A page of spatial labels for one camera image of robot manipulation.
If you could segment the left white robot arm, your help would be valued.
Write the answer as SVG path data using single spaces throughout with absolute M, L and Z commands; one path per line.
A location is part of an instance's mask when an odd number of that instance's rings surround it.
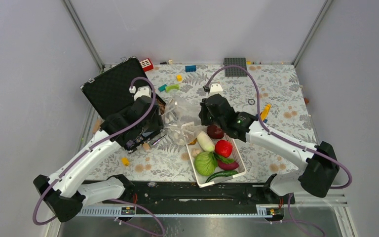
M 60 222 L 73 219 L 83 207 L 100 201 L 116 198 L 122 203 L 129 202 L 133 190 L 123 175 L 114 175 L 89 186 L 83 182 L 91 171 L 120 148 L 134 152 L 143 142 L 158 135 L 164 127 L 161 115 L 165 105 L 159 96 L 153 100 L 151 96 L 142 95 L 120 110 L 104 115 L 100 128 L 79 153 L 51 175 L 38 175 L 33 180 L 40 195 L 33 211 L 33 222 L 47 224 L 37 220 L 41 202 L 46 203 Z

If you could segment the clear zip top bag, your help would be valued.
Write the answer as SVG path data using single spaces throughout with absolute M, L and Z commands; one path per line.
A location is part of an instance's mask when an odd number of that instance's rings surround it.
M 162 119 L 166 132 L 174 143 L 185 146 L 192 143 L 201 131 L 206 130 L 198 116 L 200 110 L 199 105 L 179 96 L 169 100 Z

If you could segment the green cabbage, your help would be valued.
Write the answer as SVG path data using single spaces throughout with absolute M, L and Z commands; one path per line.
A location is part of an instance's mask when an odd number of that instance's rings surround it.
M 216 158 L 213 152 L 201 152 L 194 160 L 195 170 L 203 176 L 212 175 L 218 167 Z

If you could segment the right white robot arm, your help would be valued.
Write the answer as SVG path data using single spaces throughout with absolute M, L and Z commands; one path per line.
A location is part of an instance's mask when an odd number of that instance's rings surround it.
M 199 117 L 204 126 L 215 125 L 225 135 L 242 142 L 261 146 L 285 158 L 298 170 L 283 175 L 271 175 L 263 190 L 269 203 L 298 191 L 324 198 L 340 170 L 334 148 L 327 142 L 307 143 L 260 123 L 254 115 L 237 112 L 219 94 L 202 99 Z

